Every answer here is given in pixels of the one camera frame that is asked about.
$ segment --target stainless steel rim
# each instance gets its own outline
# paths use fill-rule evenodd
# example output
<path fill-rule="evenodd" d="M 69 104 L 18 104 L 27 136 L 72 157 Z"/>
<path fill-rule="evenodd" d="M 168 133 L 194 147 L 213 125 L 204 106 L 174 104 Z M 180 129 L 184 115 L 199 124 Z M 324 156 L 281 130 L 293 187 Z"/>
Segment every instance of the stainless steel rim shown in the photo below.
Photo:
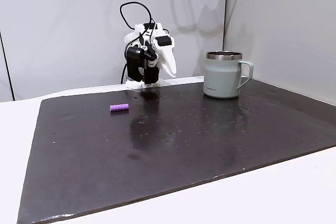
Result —
<path fill-rule="evenodd" d="M 212 51 L 206 53 L 206 58 L 211 60 L 241 60 L 243 54 L 231 51 Z"/>

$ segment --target purple foam block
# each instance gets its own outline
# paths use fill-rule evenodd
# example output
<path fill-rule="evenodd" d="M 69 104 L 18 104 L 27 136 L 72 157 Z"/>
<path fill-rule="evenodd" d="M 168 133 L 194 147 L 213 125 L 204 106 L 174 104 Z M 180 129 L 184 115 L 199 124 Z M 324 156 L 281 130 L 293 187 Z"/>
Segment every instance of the purple foam block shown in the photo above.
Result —
<path fill-rule="evenodd" d="M 111 105 L 110 106 L 110 111 L 122 111 L 122 110 L 128 110 L 129 106 L 128 104 L 118 104 L 118 105 Z"/>

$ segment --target sage green mug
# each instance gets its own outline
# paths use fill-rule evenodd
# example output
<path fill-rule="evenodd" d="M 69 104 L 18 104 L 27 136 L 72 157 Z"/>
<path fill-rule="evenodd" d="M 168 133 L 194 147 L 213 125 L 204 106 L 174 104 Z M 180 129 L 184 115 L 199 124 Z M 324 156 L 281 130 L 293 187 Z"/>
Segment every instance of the sage green mug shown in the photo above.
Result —
<path fill-rule="evenodd" d="M 237 97 L 240 88 L 252 79 L 253 63 L 244 61 L 241 52 L 213 51 L 206 53 L 204 86 L 206 95 L 228 99 Z M 241 83 L 242 64 L 249 66 L 248 79 Z"/>

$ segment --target black rubber mat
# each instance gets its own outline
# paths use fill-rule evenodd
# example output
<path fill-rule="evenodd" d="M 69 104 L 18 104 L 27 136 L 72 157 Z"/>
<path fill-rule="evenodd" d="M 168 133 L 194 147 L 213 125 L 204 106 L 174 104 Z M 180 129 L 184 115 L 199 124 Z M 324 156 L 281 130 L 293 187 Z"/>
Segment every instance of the black rubber mat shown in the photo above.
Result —
<path fill-rule="evenodd" d="M 110 113 L 109 105 L 129 111 Z M 251 81 L 42 102 L 18 223 L 51 223 L 150 199 L 336 145 L 336 106 Z"/>

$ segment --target white table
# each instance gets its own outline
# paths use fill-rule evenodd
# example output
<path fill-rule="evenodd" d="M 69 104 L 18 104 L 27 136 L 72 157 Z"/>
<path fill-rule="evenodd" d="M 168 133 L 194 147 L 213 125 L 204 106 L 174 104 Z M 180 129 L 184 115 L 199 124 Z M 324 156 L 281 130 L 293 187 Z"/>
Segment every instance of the white table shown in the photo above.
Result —
<path fill-rule="evenodd" d="M 202 77 L 190 77 L 167 82 L 202 81 Z M 17 221 L 41 101 L 125 89 L 128 89 L 125 85 L 75 89 L 0 103 L 0 223 L 15 224 Z M 332 148 L 61 223 L 336 223 L 335 201 L 336 148 Z"/>

